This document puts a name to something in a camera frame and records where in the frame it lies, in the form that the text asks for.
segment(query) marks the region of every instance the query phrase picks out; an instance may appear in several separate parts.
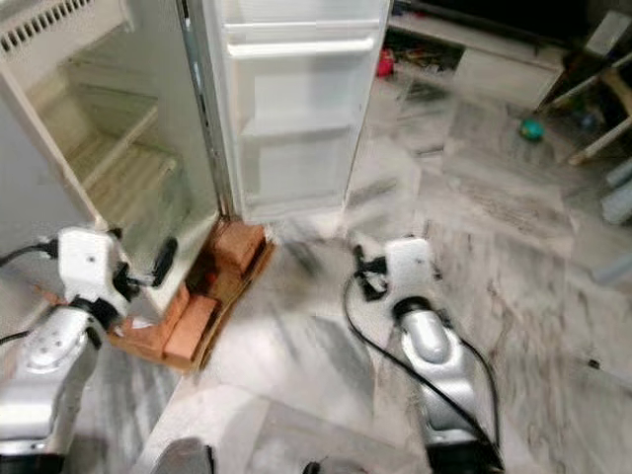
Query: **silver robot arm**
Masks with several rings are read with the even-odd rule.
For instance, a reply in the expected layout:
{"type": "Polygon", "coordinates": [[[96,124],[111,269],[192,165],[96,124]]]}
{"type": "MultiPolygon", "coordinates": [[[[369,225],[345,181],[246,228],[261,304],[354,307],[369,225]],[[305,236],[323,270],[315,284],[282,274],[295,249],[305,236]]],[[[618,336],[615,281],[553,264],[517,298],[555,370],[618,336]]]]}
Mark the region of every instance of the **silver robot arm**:
{"type": "Polygon", "coordinates": [[[475,360],[425,297],[436,278],[433,261],[430,244],[419,238],[388,242],[384,257],[369,262],[356,247],[355,280],[364,298],[381,299],[384,310],[402,329],[402,349],[414,372],[429,380],[475,422],[468,422],[428,384],[422,385],[420,423],[434,472],[502,472],[498,450],[490,446],[487,436],[481,439],[476,422],[475,360]],[[371,283],[376,274],[386,280],[379,288],[371,283]]]}
{"type": "Polygon", "coordinates": [[[61,471],[108,329],[127,315],[141,285],[162,282],[176,250],[168,240],[152,275],[138,278],[120,260],[114,234],[59,233],[58,269],[70,303],[52,308],[28,335],[13,373],[0,384],[0,474],[61,471]]]}

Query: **cabinet drawer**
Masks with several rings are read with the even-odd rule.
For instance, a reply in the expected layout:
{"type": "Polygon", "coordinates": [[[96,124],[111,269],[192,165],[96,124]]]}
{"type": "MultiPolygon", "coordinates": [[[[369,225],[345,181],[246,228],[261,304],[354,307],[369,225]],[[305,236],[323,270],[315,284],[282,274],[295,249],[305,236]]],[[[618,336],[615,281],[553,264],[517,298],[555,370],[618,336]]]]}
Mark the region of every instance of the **cabinet drawer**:
{"type": "Polygon", "coordinates": [[[459,89],[488,94],[530,109],[544,99],[559,71],[466,49],[456,69],[459,89]]]}

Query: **gray veined marble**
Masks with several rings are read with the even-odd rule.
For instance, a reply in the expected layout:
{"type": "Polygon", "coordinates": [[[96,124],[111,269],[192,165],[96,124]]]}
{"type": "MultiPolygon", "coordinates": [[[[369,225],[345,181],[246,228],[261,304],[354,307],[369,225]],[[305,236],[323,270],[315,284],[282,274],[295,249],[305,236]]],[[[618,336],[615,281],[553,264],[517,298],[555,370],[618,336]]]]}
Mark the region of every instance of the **gray veined marble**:
{"type": "MultiPolygon", "coordinates": [[[[148,473],[171,439],[192,435],[213,445],[219,474],[294,472],[319,456],[370,472],[429,472],[419,387],[350,334],[340,305],[353,268],[344,239],[407,233],[431,241],[442,280],[429,295],[498,374],[508,472],[629,472],[632,397],[620,382],[632,373],[632,300],[591,279],[632,248],[629,228],[605,227],[595,212],[608,167],[566,166],[573,143],[555,130],[522,141],[519,115],[503,104],[424,103],[409,100],[409,86],[376,81],[345,212],[280,223],[288,245],[236,306],[209,365],[180,381],[153,430],[152,418],[128,415],[84,427],[104,441],[90,444],[96,457],[109,459],[98,468],[86,460],[84,472],[123,472],[112,456],[137,451],[112,439],[150,431],[134,474],[148,473]],[[588,368],[590,358],[604,371],[588,368]]],[[[379,304],[355,289],[352,311],[371,338],[399,350],[379,304]]],[[[126,413],[159,409],[137,393],[154,380],[145,392],[166,400],[171,382],[118,367],[96,382],[107,413],[120,403],[126,413]]],[[[488,427],[489,410],[481,418],[488,427]]]]}
{"type": "Polygon", "coordinates": [[[167,367],[103,347],[84,390],[64,473],[127,472],[178,379],[177,372],[167,367]]]}

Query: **brick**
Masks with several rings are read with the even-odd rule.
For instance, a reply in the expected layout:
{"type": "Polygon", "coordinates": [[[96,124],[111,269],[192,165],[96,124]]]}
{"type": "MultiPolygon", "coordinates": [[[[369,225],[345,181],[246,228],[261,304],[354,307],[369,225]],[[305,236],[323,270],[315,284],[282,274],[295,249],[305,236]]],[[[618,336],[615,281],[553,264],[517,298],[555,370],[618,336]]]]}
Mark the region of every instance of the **brick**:
{"type": "Polygon", "coordinates": [[[220,270],[244,275],[265,243],[266,234],[261,225],[230,222],[211,251],[220,270]]]}
{"type": "Polygon", "coordinates": [[[181,284],[165,312],[164,319],[159,324],[145,328],[134,328],[134,317],[130,316],[120,325],[122,337],[111,337],[113,344],[122,349],[133,348],[144,356],[162,358],[165,345],[184,314],[189,299],[187,286],[181,284]]]}
{"type": "Polygon", "coordinates": [[[191,362],[204,330],[218,308],[219,303],[215,299],[193,295],[165,345],[165,356],[176,362],[191,362]]]}
{"type": "Polygon", "coordinates": [[[165,341],[169,339],[171,333],[174,332],[176,324],[178,324],[178,321],[187,309],[190,298],[191,296],[189,295],[187,286],[182,283],[165,312],[164,320],[160,323],[160,326],[162,327],[161,334],[165,338],[165,341]]]}

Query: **white cabinet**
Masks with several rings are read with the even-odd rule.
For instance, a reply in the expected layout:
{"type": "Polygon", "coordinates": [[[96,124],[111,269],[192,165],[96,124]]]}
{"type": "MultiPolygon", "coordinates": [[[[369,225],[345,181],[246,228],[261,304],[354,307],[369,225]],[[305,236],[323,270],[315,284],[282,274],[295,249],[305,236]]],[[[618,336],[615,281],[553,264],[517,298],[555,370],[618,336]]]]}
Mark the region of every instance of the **white cabinet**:
{"type": "MultiPolygon", "coordinates": [[[[0,93],[67,194],[57,205],[122,228],[136,271],[178,238],[162,287],[137,303],[158,317],[222,200],[251,222],[342,204],[388,9],[387,0],[40,0],[3,18],[0,8],[0,93]]],[[[3,169],[16,157],[2,154],[3,169]]],[[[0,216],[0,232],[41,218],[33,205],[0,216]]],[[[20,239],[36,240],[35,229],[20,239]]]]}
{"type": "Polygon", "coordinates": [[[432,16],[393,16],[389,26],[464,49],[453,76],[398,65],[401,72],[459,93],[481,94],[535,110],[564,72],[565,51],[555,46],[539,47],[432,16]]]}

